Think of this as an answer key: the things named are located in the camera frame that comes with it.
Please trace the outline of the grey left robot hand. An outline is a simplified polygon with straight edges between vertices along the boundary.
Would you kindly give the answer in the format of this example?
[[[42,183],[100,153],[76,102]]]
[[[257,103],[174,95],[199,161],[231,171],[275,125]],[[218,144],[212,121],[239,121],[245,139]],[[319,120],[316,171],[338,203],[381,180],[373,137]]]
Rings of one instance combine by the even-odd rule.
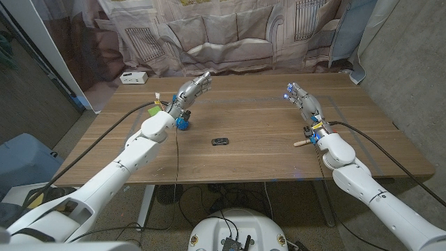
[[[184,85],[179,88],[175,100],[167,106],[166,112],[175,119],[178,118],[192,106],[196,98],[211,90],[211,82],[210,72],[206,72],[203,75],[184,83]]]

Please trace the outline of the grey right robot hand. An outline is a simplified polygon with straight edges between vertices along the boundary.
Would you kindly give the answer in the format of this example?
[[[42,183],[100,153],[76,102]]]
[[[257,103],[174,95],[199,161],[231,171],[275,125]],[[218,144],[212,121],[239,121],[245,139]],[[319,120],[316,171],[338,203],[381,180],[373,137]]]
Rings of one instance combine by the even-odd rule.
[[[284,98],[300,110],[303,119],[309,125],[312,126],[325,118],[319,101],[312,94],[302,89],[297,83],[288,83],[287,91],[289,94],[284,94]]]

